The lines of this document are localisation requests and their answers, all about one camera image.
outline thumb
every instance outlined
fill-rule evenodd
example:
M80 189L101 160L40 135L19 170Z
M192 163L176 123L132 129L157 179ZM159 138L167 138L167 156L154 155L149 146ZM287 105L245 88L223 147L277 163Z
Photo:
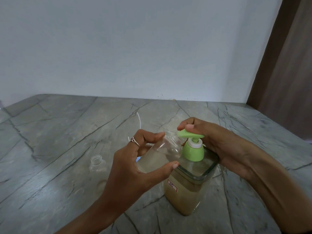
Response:
M179 163L177 161L169 162L155 171L146 173L148 189L167 179L172 171L178 167L178 165Z
M202 124L188 124L185 125L185 130L194 134L205 135L204 125Z

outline gray marble surface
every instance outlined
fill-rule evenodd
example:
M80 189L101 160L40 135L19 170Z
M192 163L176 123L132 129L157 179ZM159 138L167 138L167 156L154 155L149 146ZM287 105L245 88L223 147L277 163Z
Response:
M214 122L277 159L312 198L312 146L245 104L36 95L0 110L0 233L53 233L95 199L89 164L139 127L173 130L189 116ZM181 216L162 185L103 233L279 233L254 190L218 168L195 212Z

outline green pump nozzle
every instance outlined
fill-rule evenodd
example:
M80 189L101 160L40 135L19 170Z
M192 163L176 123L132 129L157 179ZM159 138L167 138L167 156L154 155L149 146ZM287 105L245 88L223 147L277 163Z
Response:
M180 138L191 138L182 148L182 155L186 159L198 162L204 158L204 147L202 141L199 139L205 137L204 135L194 134L183 129L178 131L177 136Z

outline red label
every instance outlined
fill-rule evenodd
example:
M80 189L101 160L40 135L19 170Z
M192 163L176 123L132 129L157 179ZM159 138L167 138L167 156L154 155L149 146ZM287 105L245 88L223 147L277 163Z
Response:
M177 187L173 185L172 182L169 181L169 179L168 179L168 184L177 192Z

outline silver ring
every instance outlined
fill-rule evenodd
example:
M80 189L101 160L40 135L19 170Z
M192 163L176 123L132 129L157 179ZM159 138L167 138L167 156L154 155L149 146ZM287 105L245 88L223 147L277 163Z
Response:
M132 137L132 138L130 139L130 142L134 142L134 143L136 143L136 144L140 147L140 145L138 144L138 142L135 141L135 138L134 138L134 137Z

